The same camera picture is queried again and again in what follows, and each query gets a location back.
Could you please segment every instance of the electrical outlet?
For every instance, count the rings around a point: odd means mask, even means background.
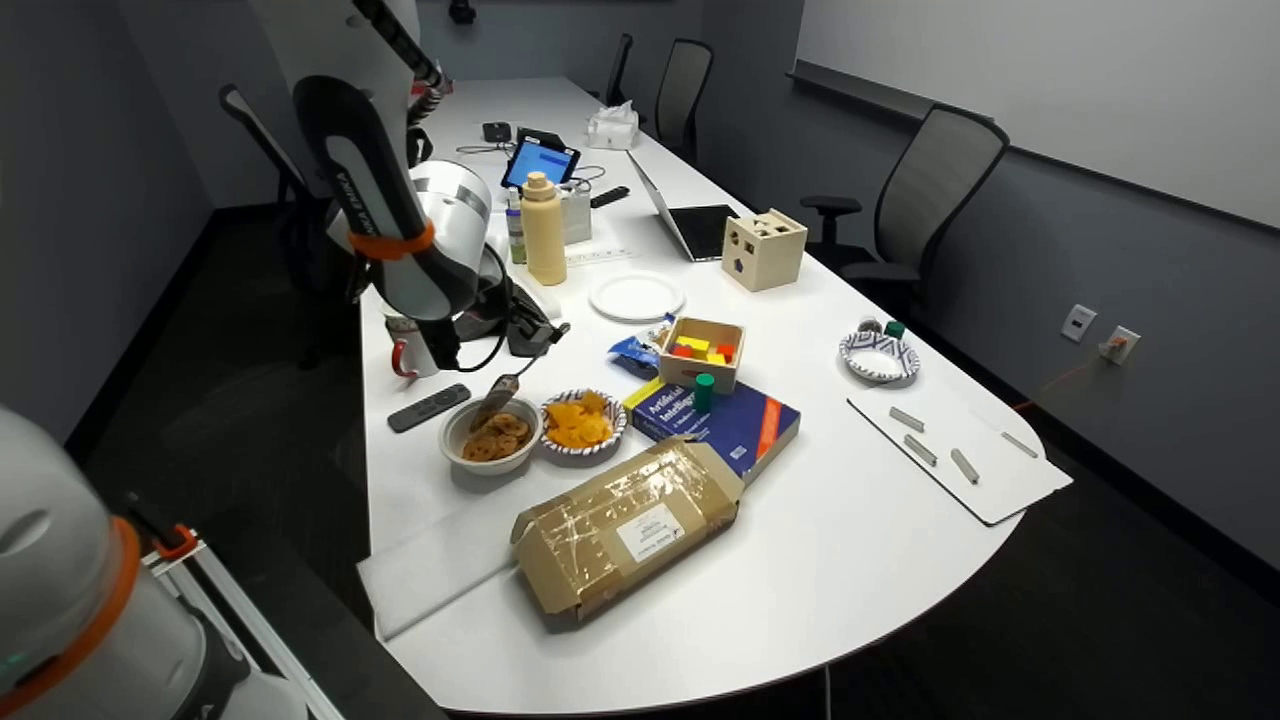
[[[1136,328],[1117,322],[1114,334],[1095,346],[1108,363],[1130,363],[1136,341],[1144,341]]]
[[[1073,302],[1069,318],[1064,318],[1064,341],[1082,345],[1082,334],[1090,330],[1090,322],[1095,318],[1095,312],[1090,302]]]

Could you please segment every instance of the gray wall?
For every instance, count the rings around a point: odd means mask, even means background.
[[[311,177],[282,64],[248,0],[117,0],[117,7],[215,208],[276,201],[276,169],[215,104],[223,83],[242,83],[284,153]]]
[[[4,0],[0,107],[0,404],[68,436],[210,194],[113,4]]]
[[[701,36],[705,0],[476,0],[471,27],[447,23],[447,0],[424,0],[424,47],[452,76],[570,76],[610,83],[620,31],[632,31],[624,90],[652,110],[674,36]]]
[[[783,208],[802,191],[875,201],[909,123],[793,89],[802,4],[709,0],[719,51],[709,163]],[[867,216],[844,237],[867,240]],[[1280,569],[1278,274],[1280,233],[1013,157],[939,247],[932,314],[973,358]],[[1058,334],[1073,299],[1102,312],[1084,345]],[[1114,322],[1144,330],[1133,363],[1090,366]]]

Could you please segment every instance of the white plate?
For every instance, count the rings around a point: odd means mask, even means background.
[[[656,322],[686,306],[686,294],[656,274],[616,274],[592,291],[592,306],[620,322]]]

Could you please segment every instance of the floor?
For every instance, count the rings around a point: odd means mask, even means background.
[[[945,607],[830,674],[652,714],[1280,714],[1280,603],[1114,481],[1058,459],[1078,482]],[[251,503],[360,607],[358,312],[315,330],[272,222],[223,222],[85,469],[110,503],[140,490],[192,522]]]

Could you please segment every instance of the white table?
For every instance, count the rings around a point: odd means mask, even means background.
[[[585,142],[595,99],[570,81],[461,81],[427,118],[435,157],[455,157],[480,141],[484,118],[513,118],[563,131]],[[498,185],[506,157],[455,157]],[[635,160],[686,205],[730,201],[686,160],[645,141]],[[632,185],[632,194],[595,210],[599,240],[571,257],[570,285],[548,294],[571,330],[527,376],[523,391],[545,399],[563,386],[603,386],[630,395],[632,376],[610,363],[610,345],[635,328],[611,322],[587,306],[592,288],[611,274],[664,274],[688,291],[688,312],[748,328],[740,376],[805,413],[802,436],[754,482],[740,518],[692,553],[674,572],[645,585],[624,603],[585,626],[545,622],[518,572],[500,572],[463,593],[444,613],[390,639],[393,656],[461,713],[620,713],[709,699],[772,683],[837,656],[875,642],[945,595],[953,595],[1022,522],[985,527],[945,496],[912,459],[867,427],[844,395],[852,380],[837,363],[842,341],[867,314],[884,314],[818,260],[802,278],[772,291],[748,291],[718,260],[686,262],[664,237],[632,169],[616,153],[585,153],[585,169],[610,177],[595,188]],[[427,376],[404,383],[390,371],[385,302],[365,294],[365,439],[369,439],[369,532],[372,553],[409,544],[455,511],[488,517],[527,506],[592,476],[592,469],[558,469],[534,459],[527,476],[476,486],[447,472],[441,449],[444,421],[409,436],[390,433],[390,413],[463,380],[476,395],[498,371],[523,358],[500,356],[476,376]],[[921,350],[921,383],[905,391],[950,395],[990,413],[1003,407],[993,391]],[[1010,433],[1036,444],[1036,433],[995,413]],[[630,433],[620,455],[650,439]]]

